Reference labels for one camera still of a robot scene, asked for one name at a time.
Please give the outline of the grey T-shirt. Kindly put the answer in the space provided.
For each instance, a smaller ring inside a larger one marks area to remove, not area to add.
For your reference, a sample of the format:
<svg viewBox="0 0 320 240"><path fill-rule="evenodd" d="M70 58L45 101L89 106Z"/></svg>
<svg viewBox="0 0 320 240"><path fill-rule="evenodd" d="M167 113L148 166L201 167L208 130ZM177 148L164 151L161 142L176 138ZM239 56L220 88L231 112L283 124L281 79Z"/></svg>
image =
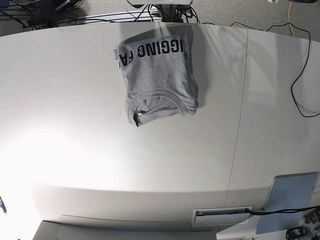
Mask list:
<svg viewBox="0 0 320 240"><path fill-rule="evenodd" d="M186 34L126 39L114 51L125 86L125 112L136 127L198 108Z"/></svg>

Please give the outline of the blue-grey flat panel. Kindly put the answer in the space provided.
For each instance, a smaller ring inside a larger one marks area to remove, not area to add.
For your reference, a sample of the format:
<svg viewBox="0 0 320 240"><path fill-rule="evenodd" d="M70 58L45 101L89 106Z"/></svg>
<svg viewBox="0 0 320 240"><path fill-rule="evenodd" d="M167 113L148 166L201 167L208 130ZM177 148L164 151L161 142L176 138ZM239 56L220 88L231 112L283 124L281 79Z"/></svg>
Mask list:
<svg viewBox="0 0 320 240"><path fill-rule="evenodd" d="M317 172L279 175L273 179L264 211L302 209L307 206L317 179ZM297 226L301 213L274 213L260 218L256 234L267 234Z"/></svg>

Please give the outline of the blue orange tool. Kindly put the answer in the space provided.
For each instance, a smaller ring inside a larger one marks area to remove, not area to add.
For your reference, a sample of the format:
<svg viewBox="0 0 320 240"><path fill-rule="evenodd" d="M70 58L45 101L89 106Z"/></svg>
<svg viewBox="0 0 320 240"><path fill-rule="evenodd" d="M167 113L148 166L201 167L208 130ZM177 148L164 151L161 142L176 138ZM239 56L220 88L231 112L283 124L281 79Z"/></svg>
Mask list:
<svg viewBox="0 0 320 240"><path fill-rule="evenodd" d="M0 208L2 209L4 214L7 214L7 210L6 210L5 204L4 204L4 202L3 202L1 197L0 197Z"/></svg>

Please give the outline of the black device bottom right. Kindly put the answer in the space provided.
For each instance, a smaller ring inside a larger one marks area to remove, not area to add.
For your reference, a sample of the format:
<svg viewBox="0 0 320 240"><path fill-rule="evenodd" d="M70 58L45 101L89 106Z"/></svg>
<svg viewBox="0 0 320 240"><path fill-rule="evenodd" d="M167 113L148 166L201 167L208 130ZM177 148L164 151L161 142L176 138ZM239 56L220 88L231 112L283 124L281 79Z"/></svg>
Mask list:
<svg viewBox="0 0 320 240"><path fill-rule="evenodd" d="M303 227L298 226L288 229L285 234L286 240L303 240L309 236L309 231Z"/></svg>

